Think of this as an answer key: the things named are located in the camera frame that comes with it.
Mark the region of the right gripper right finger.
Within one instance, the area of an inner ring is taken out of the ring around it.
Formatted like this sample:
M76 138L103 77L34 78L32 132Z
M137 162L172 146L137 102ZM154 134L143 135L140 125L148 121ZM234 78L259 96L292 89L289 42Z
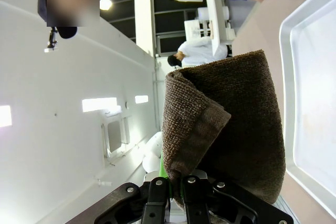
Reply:
M293 217L225 180L210 182L202 170L182 179L188 223L293 223Z

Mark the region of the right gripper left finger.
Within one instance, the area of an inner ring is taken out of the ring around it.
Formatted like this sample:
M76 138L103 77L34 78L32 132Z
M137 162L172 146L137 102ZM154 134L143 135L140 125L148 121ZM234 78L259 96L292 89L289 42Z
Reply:
M160 157L159 176L142 186L124 183L103 198L107 204L94 223L166 223L170 216L171 185Z

